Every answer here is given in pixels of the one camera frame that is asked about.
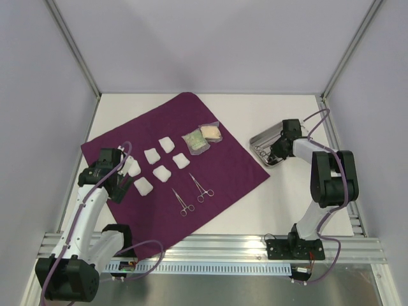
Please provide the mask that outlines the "steel forceps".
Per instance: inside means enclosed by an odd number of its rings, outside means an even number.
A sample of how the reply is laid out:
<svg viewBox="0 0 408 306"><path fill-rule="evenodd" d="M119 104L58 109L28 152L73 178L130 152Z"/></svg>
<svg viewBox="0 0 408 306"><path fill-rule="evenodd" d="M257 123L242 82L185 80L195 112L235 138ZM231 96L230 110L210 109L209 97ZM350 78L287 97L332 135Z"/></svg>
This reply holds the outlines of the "steel forceps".
<svg viewBox="0 0 408 306"><path fill-rule="evenodd" d="M263 148L257 145L254 147L254 149L259 157L262 158L262 160L264 160L266 163L271 163L275 159L274 154L271 153L270 147Z"/></svg>
<svg viewBox="0 0 408 306"><path fill-rule="evenodd" d="M208 196L208 197L214 196L215 193L212 189L208 189L208 190L204 189L191 173L189 173L189 176L192 178L195 186L199 190L200 194L197 196L197 200L199 203L203 203L205 201L205 196Z"/></svg>
<svg viewBox="0 0 408 306"><path fill-rule="evenodd" d="M194 212L195 211L195 207L194 205L188 205L184 202L184 200L179 196L179 194L176 192L176 190L174 190L174 188L172 188L172 191L176 197L176 199L178 200L178 202L180 203L180 205L182 206L182 209L180 211L180 214L182 217L186 217L188 215L189 212Z"/></svg>

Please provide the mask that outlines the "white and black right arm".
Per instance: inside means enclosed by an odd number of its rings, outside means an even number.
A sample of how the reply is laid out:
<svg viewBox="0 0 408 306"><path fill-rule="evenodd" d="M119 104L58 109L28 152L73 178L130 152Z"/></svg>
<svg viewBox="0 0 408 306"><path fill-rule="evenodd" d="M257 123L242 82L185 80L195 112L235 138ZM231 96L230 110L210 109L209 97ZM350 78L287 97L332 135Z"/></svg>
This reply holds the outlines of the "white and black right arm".
<svg viewBox="0 0 408 306"><path fill-rule="evenodd" d="M321 231L334 213L359 195L354 155L349 150L333 150L302 135L298 119L286 119L272 127L273 142L268 163L276 165L290 157L311 165L312 202L287 238L265 240L268 259L325 259Z"/></svg>

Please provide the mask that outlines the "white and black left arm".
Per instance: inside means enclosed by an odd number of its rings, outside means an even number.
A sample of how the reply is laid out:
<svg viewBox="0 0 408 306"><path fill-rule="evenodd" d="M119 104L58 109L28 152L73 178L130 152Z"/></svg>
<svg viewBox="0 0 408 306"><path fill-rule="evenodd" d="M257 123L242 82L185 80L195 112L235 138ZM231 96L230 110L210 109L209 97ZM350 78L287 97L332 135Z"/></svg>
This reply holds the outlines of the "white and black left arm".
<svg viewBox="0 0 408 306"><path fill-rule="evenodd" d="M91 302L100 275L111 259L133 250L130 227L109 224L95 244L92 235L101 209L108 200L120 203L132 180L126 176L132 146L104 148L99 157L78 176L74 211L66 230L47 258L37 260L35 274L41 286L40 305L47 301Z"/></svg>

